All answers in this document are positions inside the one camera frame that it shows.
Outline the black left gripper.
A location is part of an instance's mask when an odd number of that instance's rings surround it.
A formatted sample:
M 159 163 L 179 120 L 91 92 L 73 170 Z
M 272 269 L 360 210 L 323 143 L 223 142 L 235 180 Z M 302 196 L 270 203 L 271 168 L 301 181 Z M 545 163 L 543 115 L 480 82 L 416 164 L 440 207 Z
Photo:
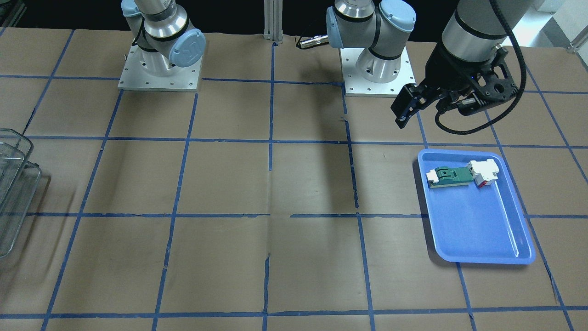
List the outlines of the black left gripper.
M 482 67 L 489 63 L 489 59 L 464 61 L 449 52 L 443 42 L 437 43 L 426 63 L 424 80 L 418 85 L 405 84 L 393 101 L 390 109 L 396 116 L 395 123 L 400 129 L 405 128 L 412 116 L 436 100 L 439 105 L 449 105 L 453 102 L 451 93 L 470 98 L 470 91 L 478 84 L 469 80 L 479 77 Z

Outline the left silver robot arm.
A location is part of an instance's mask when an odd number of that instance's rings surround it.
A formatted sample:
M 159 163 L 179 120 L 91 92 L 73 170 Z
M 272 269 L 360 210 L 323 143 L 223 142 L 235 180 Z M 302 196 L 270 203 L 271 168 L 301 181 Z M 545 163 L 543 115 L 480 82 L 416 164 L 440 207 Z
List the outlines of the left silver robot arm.
M 526 63 L 512 28 L 531 6 L 529 0 L 460 0 L 425 67 L 420 84 L 405 84 L 391 105 L 399 128 L 435 104 L 435 124 L 445 132 L 468 135 L 504 119 L 526 87 Z M 403 0 L 336 0 L 326 11 L 326 31 L 334 48 L 361 48 L 357 69 L 376 83 L 390 82 L 416 23 Z M 511 104 L 495 119 L 471 130 L 441 123 L 445 112 L 463 116 Z

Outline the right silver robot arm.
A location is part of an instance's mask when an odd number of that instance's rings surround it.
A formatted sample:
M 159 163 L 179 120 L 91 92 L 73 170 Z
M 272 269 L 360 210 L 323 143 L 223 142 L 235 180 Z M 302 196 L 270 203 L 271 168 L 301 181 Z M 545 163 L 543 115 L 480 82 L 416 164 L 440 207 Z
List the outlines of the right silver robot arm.
M 171 75 L 195 65 L 206 38 L 174 0 L 123 0 L 120 8 L 139 50 L 139 63 L 155 76 Z

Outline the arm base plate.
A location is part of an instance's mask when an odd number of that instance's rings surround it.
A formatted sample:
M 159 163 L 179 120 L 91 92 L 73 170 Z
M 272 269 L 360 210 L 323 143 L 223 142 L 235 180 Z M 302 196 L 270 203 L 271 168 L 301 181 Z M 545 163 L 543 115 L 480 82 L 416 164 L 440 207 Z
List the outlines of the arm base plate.
M 376 58 L 367 48 L 345 48 L 339 53 L 347 96 L 391 98 L 405 85 L 416 84 L 406 48 L 393 60 Z
M 203 58 L 189 67 L 178 67 L 159 52 L 131 46 L 120 75 L 118 89 L 124 91 L 197 92 Z

